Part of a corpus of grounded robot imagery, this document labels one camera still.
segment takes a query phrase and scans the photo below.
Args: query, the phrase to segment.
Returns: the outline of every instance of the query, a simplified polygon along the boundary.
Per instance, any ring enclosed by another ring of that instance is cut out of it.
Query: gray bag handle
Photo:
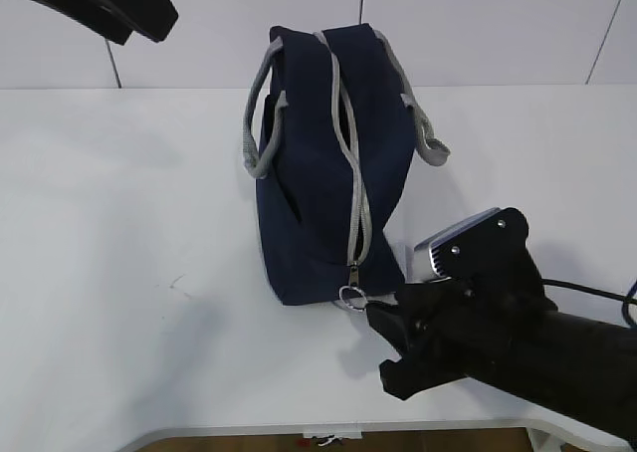
[[[380,31],[374,31],[374,33],[378,40],[382,43],[389,62],[400,77],[400,82],[402,83],[404,91],[401,98],[405,103],[405,106],[408,109],[411,109],[414,117],[414,123],[416,125],[416,150],[418,151],[418,154],[430,165],[444,165],[451,151],[442,141],[436,138],[431,121],[429,121],[427,114],[425,114],[418,105],[414,92],[411,88],[411,84],[409,84],[405,71],[400,65],[400,62],[398,62],[389,41],[387,41]]]
[[[263,151],[263,155],[259,156],[259,148],[252,136],[252,120],[255,114],[255,108],[257,107],[257,100],[259,98],[259,92],[261,87],[266,81],[270,67],[272,66],[273,59],[277,53],[283,50],[283,40],[278,37],[268,47],[266,55],[263,58],[259,72],[255,77],[250,93],[248,94],[248,102],[246,103],[246,110],[243,116],[243,159],[244,166],[248,173],[254,178],[265,178],[268,174],[268,169],[272,163],[272,159],[279,148],[281,142],[281,128],[283,125],[282,110],[288,106],[288,100],[286,99],[286,91],[281,91],[277,103],[275,104],[275,117],[272,125],[272,135],[270,141],[266,145]]]

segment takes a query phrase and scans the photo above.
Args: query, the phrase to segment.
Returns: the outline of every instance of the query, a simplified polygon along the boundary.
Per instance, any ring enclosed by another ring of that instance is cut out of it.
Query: metal ring
[[[359,307],[350,303],[349,300],[346,300],[343,297],[343,293],[345,291],[354,291],[355,293],[358,293],[365,300],[365,306]],[[346,305],[352,311],[356,311],[357,313],[364,313],[367,303],[369,303],[369,300],[367,299],[365,292],[362,291],[358,286],[350,286],[350,285],[341,286],[340,289],[338,290],[338,297],[340,298],[340,300],[342,301],[344,305]]]

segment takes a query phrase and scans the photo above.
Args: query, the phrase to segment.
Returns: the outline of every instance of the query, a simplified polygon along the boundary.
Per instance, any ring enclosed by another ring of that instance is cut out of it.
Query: white wall
[[[416,86],[583,84],[617,0],[365,0]]]
[[[0,0],[0,89],[116,87],[104,39],[29,0]]]
[[[164,43],[112,46],[124,87],[248,87],[282,24],[354,24],[360,0],[173,0]],[[416,86],[583,84],[619,0],[364,0]],[[637,0],[622,0],[592,83],[637,83]],[[98,35],[26,0],[0,0],[1,88],[112,88]]]
[[[637,84],[637,0],[622,0],[590,81]]]

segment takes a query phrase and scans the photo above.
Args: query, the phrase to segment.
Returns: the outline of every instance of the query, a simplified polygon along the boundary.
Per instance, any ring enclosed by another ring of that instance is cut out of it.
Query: navy blue bag
[[[274,27],[270,39],[246,106],[243,151],[257,178],[270,284],[286,305],[391,293],[405,280],[383,228],[414,149],[436,166],[449,150],[369,25],[315,34]],[[252,119],[271,66],[257,150]]]

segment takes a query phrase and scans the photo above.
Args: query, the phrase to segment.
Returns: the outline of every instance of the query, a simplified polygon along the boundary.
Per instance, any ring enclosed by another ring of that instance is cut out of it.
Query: floor
[[[524,429],[373,432],[364,434],[362,440],[346,440],[342,445],[329,447],[347,452],[532,452]],[[168,439],[139,452],[303,452],[325,449],[299,435],[269,435]],[[567,448],[564,452],[576,450]]]

